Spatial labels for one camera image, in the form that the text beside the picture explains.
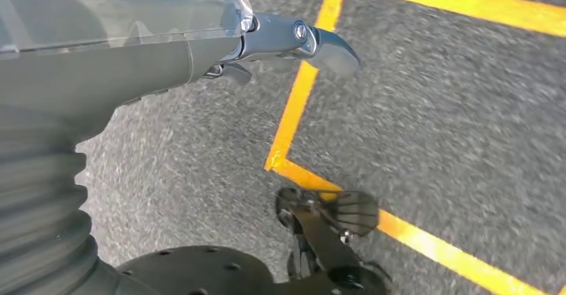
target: black plastic part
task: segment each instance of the black plastic part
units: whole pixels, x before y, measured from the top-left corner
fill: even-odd
[[[188,246],[147,254],[117,268],[167,295],[272,295],[269,269],[257,258],[217,246]]]
[[[338,231],[349,231],[365,236],[375,230],[379,222],[377,201],[364,192],[306,191],[282,188],[277,193],[275,210],[281,224],[292,223],[291,209],[320,214]]]

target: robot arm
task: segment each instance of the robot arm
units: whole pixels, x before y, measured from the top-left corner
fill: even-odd
[[[222,256],[198,260],[223,248],[167,250],[120,271],[97,257],[90,217],[79,210],[87,190],[74,177],[85,156],[75,146],[100,133],[120,105],[201,78],[245,82],[250,73],[241,62],[269,57],[305,59],[337,73],[359,66],[335,34],[299,19],[253,14],[246,0],[0,0],[0,294],[379,294],[336,287],[345,265],[354,283],[374,289],[339,234],[326,246],[342,255],[328,262],[316,236],[331,234],[330,222],[295,206],[285,210],[301,227],[294,229],[302,245],[294,258],[301,261],[292,260],[299,265],[290,275],[301,279],[280,286],[262,268],[265,278],[252,292],[247,284],[241,292],[179,292],[153,283],[155,271],[144,277],[146,260],[159,260],[150,266],[163,271],[187,269],[180,282],[188,272],[207,272],[186,266],[188,257],[222,262],[218,274],[264,267],[233,250],[225,251],[229,263]]]

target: plastic cover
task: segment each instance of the plastic cover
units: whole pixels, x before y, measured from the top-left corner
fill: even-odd
[[[0,0],[0,59],[239,37],[252,16],[248,0]]]

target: metal bracket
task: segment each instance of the metal bracket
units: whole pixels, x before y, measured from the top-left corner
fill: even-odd
[[[233,72],[224,69],[226,65],[275,57],[306,60],[319,69],[330,69],[341,76],[352,75],[360,69],[356,52],[336,34],[309,26],[301,19],[257,14],[237,48],[211,67],[204,78],[226,76],[244,81],[242,72],[246,70],[243,67]]]

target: yellow painted line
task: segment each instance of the yellow painted line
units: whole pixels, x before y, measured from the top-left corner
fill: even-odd
[[[318,20],[316,22],[316,26],[326,30],[334,30],[334,26],[338,21],[340,11],[342,9],[342,1],[343,0],[324,0],[318,16]],[[532,16],[534,18],[543,16],[554,19],[555,23],[561,23],[562,28],[558,29],[554,27],[554,29],[551,29],[549,28],[551,25],[539,25],[540,23],[537,21],[538,19],[532,21],[530,25],[525,24],[525,18],[524,16],[522,17],[522,15],[519,15],[514,19],[512,15],[509,15],[506,17],[507,19],[501,19],[500,17],[495,17],[493,14],[490,15],[489,11],[474,12],[473,10],[470,10],[470,8],[473,8],[473,3],[471,3],[470,1],[464,1],[464,4],[466,6],[461,8],[458,8],[454,5],[450,7],[440,7],[448,0],[410,1],[422,3],[423,5],[430,5],[431,7],[437,7],[463,13],[465,15],[472,15],[473,17],[480,17],[488,20],[490,20],[491,18],[491,20],[499,23],[506,23],[507,25],[514,25],[516,27],[522,27],[525,29],[536,31],[545,29],[542,32],[554,35],[564,35],[564,32],[566,31],[563,26],[564,17],[560,16],[560,11],[562,11],[562,9],[559,7],[552,8],[552,6],[539,3],[521,1],[524,3],[513,4],[513,2],[510,2],[509,0],[503,1],[503,3],[507,6],[513,5],[514,7],[518,7],[517,5],[522,5],[522,8],[520,8],[519,11],[520,13],[523,11],[533,11],[533,5],[542,5],[542,8],[535,9],[535,13],[533,13]],[[479,5],[478,7],[484,7],[485,2],[486,0],[479,1],[477,3],[477,5]],[[491,0],[490,2],[500,3],[501,0]],[[554,17],[548,17],[546,15],[548,13],[553,13]],[[308,101],[310,91],[316,80],[317,73],[318,70],[316,68],[313,68],[307,63],[301,63],[283,116],[281,117],[278,131],[266,160],[265,168],[266,170],[273,170],[277,174],[294,181],[299,186],[306,189],[338,191],[341,189],[337,185],[334,185],[333,183],[322,179],[321,177],[313,174],[307,169],[295,164],[294,162],[291,162],[287,158],[289,148],[296,133],[297,127],[300,123],[300,118]],[[412,248],[413,250],[421,253],[427,258],[430,258],[431,260],[438,262],[439,264],[453,270],[457,274],[460,274],[461,276],[469,279],[470,281],[475,282],[476,284],[482,286],[493,294],[544,295],[542,291],[537,290],[536,288],[493,266],[490,266],[489,264],[486,264],[485,262],[482,262],[478,258],[463,252],[462,250],[450,245],[449,243],[421,230],[420,228],[404,220],[401,220],[400,218],[397,218],[396,216],[384,210],[380,211],[380,224],[377,229],[389,235],[391,238],[398,240],[409,248]],[[566,290],[563,290],[560,295],[566,295]]]
[[[566,37],[566,7],[528,0],[407,0],[513,27]]]
[[[342,0],[323,0],[315,26],[334,30],[341,11]],[[286,159],[317,74],[316,68],[304,61],[301,63],[265,163],[266,170],[277,168]]]

